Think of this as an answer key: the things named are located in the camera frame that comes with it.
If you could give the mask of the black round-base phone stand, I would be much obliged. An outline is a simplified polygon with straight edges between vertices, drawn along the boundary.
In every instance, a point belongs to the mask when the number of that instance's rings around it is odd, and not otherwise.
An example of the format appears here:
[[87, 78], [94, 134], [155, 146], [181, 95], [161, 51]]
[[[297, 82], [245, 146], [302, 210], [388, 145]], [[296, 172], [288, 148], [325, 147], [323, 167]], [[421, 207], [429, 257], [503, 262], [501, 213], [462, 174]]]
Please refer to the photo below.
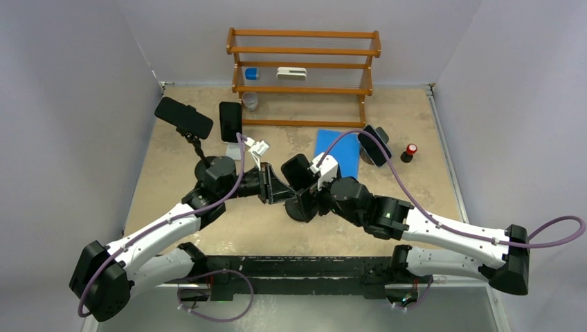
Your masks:
[[318, 213], [316, 207], [301, 207], [295, 200], [285, 202], [285, 211], [291, 219], [302, 223], [309, 223]]

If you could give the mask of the black smartphone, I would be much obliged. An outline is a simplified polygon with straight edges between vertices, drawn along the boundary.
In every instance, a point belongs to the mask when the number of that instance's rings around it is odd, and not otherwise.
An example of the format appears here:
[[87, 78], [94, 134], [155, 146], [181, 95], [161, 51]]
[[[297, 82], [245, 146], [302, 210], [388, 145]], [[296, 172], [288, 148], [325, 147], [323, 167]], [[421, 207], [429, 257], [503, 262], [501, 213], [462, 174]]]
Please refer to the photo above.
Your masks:
[[289, 186], [295, 191], [305, 190], [316, 183], [310, 163], [304, 154], [296, 154], [282, 164], [280, 168]]

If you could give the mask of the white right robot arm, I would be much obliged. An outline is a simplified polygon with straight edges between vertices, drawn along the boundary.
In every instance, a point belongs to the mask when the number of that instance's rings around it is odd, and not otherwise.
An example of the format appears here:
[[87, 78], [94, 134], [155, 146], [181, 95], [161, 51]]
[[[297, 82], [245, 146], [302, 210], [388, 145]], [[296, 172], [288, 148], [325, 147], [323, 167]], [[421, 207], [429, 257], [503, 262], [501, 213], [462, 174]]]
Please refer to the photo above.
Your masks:
[[407, 201], [370, 193], [353, 177], [295, 189], [307, 219], [331, 212], [378, 239], [433, 245], [432, 250], [402, 246], [393, 252], [388, 271], [399, 282], [411, 276], [446, 274], [486, 281], [510, 295], [529, 293], [530, 251], [524, 247], [528, 242], [524, 227], [482, 228], [420, 212]]

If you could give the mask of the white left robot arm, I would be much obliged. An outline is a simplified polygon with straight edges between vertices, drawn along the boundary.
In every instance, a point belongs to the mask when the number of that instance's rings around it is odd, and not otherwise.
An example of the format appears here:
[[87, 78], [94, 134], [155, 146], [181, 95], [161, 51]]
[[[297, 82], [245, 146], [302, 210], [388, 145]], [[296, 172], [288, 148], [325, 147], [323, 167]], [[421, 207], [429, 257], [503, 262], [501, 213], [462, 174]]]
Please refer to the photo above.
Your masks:
[[165, 282], [200, 282], [209, 275], [208, 257], [192, 243], [165, 248], [196, 233], [226, 211], [228, 199], [257, 196], [274, 204], [295, 198], [268, 163], [244, 172], [229, 157], [217, 157], [200, 174], [194, 189], [169, 212], [139, 231], [102, 245], [93, 241], [82, 250], [69, 282], [78, 296], [78, 315], [104, 322], [118, 314], [131, 298]]

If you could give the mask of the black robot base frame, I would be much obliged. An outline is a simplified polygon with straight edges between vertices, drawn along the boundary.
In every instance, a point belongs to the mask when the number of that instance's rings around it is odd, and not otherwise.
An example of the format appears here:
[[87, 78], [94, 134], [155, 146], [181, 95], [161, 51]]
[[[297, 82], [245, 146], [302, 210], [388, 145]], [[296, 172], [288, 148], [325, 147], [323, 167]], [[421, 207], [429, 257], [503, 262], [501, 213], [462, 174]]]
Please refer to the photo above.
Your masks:
[[391, 257], [207, 256], [192, 248], [158, 255], [135, 272], [113, 263], [99, 277], [87, 304], [108, 311], [133, 296], [165, 283], [207, 284], [213, 301], [234, 295], [360, 295], [400, 301], [391, 284], [431, 282], [431, 273], [407, 269], [404, 254]]

